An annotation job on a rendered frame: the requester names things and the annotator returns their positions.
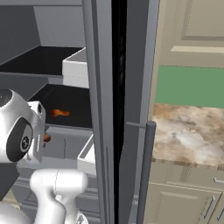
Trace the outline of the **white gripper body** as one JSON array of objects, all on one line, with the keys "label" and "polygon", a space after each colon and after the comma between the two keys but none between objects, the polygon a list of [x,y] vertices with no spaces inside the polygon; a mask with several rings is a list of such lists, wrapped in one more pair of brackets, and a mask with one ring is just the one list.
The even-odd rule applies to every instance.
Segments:
[{"label": "white gripper body", "polygon": [[42,150],[44,147],[45,125],[39,118],[32,121],[33,138],[31,141],[31,148],[29,149],[29,162],[31,164],[39,164],[42,162]]}]

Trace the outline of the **grey fridge drawer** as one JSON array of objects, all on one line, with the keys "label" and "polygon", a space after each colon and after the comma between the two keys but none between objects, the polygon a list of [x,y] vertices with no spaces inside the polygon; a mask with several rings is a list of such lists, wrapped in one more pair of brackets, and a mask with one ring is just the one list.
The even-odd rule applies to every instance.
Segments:
[{"label": "grey fridge drawer", "polygon": [[93,131],[49,127],[46,133],[51,137],[51,141],[45,144],[44,157],[76,159]]}]

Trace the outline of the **white fridge door bin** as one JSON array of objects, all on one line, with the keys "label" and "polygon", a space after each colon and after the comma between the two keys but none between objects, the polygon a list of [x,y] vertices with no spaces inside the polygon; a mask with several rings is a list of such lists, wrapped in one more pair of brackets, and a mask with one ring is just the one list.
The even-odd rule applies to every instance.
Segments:
[{"label": "white fridge door bin", "polygon": [[93,176],[96,175],[94,135],[91,135],[78,155],[77,169]]},{"label": "white fridge door bin", "polygon": [[63,84],[69,87],[89,88],[86,48],[62,61]]}]

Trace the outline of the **black fridge shelf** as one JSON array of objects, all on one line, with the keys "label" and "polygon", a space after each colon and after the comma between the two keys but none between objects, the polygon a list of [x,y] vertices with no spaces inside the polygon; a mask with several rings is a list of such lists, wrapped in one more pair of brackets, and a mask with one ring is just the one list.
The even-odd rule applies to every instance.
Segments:
[{"label": "black fridge shelf", "polygon": [[37,46],[2,64],[0,72],[62,75],[62,61],[81,47]]},{"label": "black fridge shelf", "polygon": [[[40,101],[46,112],[45,122],[49,125],[91,129],[92,117],[90,96],[87,88],[47,84],[30,101]],[[69,116],[51,117],[50,111],[68,111]]]}]

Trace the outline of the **grey fridge door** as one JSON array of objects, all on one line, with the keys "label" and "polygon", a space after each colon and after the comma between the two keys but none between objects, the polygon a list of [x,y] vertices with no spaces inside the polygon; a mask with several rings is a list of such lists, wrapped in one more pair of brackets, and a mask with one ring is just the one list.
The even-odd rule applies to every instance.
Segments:
[{"label": "grey fridge door", "polygon": [[136,224],[159,0],[82,0],[101,224]]}]

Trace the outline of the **grey fridge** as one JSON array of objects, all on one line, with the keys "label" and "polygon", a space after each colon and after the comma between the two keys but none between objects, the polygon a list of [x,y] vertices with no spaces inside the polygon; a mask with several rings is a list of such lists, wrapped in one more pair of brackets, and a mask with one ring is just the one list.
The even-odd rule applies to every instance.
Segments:
[{"label": "grey fridge", "polygon": [[[81,0],[0,0],[0,66],[37,46],[86,48],[82,10]],[[28,102],[34,102],[30,98],[47,84],[65,86],[63,75],[0,72],[0,88],[11,89]],[[93,131],[93,124],[83,129],[45,123],[45,134],[49,127]],[[77,158],[44,157],[43,151],[39,164],[0,164],[0,203],[20,209],[34,221],[38,200],[30,178],[36,170],[48,168],[79,171]],[[87,189],[75,198],[75,205],[88,224],[101,224],[96,175],[85,174]]]}]

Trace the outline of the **beige drawer front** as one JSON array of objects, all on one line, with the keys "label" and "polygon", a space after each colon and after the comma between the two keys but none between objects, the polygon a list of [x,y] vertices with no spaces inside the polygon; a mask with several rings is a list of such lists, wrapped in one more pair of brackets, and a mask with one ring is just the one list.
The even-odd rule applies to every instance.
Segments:
[{"label": "beige drawer front", "polygon": [[152,162],[150,168],[150,182],[224,192],[224,185],[214,183],[214,178],[224,180],[224,166]]}]

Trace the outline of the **beige wall cupboard door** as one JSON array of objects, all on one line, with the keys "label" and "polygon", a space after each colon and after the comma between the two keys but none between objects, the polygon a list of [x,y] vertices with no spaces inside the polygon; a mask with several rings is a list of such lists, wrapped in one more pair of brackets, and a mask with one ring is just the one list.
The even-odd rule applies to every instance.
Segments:
[{"label": "beige wall cupboard door", "polygon": [[161,66],[224,68],[224,0],[160,0]]}]

